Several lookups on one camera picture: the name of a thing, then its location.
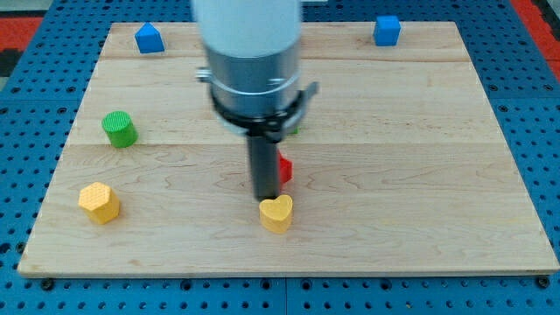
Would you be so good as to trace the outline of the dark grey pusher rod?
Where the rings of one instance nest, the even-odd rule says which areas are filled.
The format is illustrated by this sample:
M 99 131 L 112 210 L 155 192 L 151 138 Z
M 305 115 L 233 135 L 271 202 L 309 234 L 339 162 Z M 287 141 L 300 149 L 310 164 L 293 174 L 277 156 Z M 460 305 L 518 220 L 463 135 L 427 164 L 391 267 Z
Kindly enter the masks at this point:
M 255 199 L 275 199 L 281 185 L 277 145 L 264 136 L 249 136 L 247 146 Z

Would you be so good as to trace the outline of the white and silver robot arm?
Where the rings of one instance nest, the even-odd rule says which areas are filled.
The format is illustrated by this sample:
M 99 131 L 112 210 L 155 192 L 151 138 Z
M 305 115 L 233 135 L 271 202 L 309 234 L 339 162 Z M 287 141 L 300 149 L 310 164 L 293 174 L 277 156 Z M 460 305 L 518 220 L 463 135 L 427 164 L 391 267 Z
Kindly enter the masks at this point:
M 280 193 L 277 144 L 305 116 L 298 0 L 193 0 L 206 51 L 197 77 L 224 126 L 245 136 L 257 200 Z

